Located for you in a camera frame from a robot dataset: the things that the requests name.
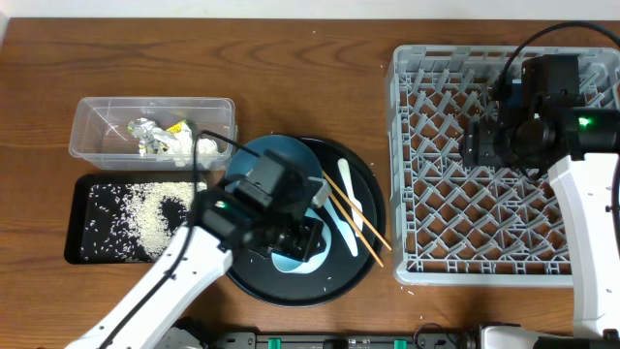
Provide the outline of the light blue small plate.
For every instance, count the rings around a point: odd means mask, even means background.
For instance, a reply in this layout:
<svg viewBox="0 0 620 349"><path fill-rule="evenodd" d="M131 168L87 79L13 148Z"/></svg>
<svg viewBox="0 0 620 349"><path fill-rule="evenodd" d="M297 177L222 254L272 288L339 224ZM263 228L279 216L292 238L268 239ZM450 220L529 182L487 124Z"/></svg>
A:
<svg viewBox="0 0 620 349"><path fill-rule="evenodd" d="M273 266L282 273L312 273L324 263L329 253L332 241L330 228L313 209L307 209L305 216L309 218L316 218L324 224L322 236L319 239L317 249L307 262L300 262L279 254L272 254L271 261Z"/></svg>

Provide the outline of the dark blue bowl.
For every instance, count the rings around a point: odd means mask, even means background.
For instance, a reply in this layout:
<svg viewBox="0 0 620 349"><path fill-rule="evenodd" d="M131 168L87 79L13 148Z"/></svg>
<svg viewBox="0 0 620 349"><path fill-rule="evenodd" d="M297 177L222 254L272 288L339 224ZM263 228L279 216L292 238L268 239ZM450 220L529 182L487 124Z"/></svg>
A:
<svg viewBox="0 0 620 349"><path fill-rule="evenodd" d="M328 192L326 182L323 180L323 170L315 153L302 141L283 135L267 135L250 141L245 145L249 150L262 156L268 152L277 153L282 159L290 162L294 167L302 171L304 179L294 184L287 184L283 189L288 192L299 192L310 197L323 195ZM239 149L229 163L226 177L233 175L247 175L253 177L252 171L261 160Z"/></svg>

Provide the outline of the white tissue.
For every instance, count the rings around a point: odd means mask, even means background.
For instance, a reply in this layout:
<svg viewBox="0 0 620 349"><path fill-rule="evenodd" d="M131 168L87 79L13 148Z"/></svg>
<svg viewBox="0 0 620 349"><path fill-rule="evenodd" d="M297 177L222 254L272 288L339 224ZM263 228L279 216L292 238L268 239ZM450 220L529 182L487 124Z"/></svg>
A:
<svg viewBox="0 0 620 349"><path fill-rule="evenodd" d="M197 153L197 163L204 169L209 168L216 160L219 159L220 152L218 144L212 139L199 138L196 141L195 149Z"/></svg>
<svg viewBox="0 0 620 349"><path fill-rule="evenodd" d="M163 156L165 160L172 160L178 168L188 165L193 150L192 134L173 135L167 129L157 127L153 136L160 143L155 154Z"/></svg>

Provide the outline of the white rice pile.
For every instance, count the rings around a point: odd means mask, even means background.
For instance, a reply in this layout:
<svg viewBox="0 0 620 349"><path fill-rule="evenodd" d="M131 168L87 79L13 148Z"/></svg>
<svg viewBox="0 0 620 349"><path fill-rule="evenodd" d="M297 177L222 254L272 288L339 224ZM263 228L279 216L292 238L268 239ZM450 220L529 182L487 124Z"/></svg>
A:
<svg viewBox="0 0 620 349"><path fill-rule="evenodd" d="M157 260L186 221L195 187L183 181L91 186L79 260L85 264Z"/></svg>

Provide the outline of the clear plastic wrapper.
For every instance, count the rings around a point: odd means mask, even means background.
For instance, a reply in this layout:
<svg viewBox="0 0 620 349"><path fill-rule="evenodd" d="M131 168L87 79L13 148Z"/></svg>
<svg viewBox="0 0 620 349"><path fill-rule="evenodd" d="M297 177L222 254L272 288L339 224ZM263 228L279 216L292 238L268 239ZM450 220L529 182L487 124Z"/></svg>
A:
<svg viewBox="0 0 620 349"><path fill-rule="evenodd" d="M139 142L139 154L155 154L160 143L154 138L157 123L147 118L138 118L128 124L128 132Z"/></svg>

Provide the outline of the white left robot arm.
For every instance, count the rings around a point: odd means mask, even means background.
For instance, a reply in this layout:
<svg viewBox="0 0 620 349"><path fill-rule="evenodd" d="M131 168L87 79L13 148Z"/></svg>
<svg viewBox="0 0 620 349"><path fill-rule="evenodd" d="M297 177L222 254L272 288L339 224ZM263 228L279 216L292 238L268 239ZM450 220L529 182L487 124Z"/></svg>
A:
<svg viewBox="0 0 620 349"><path fill-rule="evenodd" d="M302 141L270 135L240 145L217 184L193 189L187 220L161 257L70 347L155 347L242 251L308 261L324 222L306 213L318 210L330 192L319 159Z"/></svg>

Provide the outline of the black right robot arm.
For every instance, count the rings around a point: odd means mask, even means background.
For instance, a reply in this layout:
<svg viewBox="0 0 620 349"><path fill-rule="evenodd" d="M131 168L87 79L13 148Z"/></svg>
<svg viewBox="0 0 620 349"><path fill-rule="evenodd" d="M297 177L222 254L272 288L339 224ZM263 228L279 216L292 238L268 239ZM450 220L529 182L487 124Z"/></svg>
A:
<svg viewBox="0 0 620 349"><path fill-rule="evenodd" d="M588 108L578 58L527 59L520 81L506 62L489 89L494 121L470 122L459 145L466 167L543 175L558 201L573 278L573 333L487 324L463 335L462 348L616 348L619 345L619 112Z"/></svg>

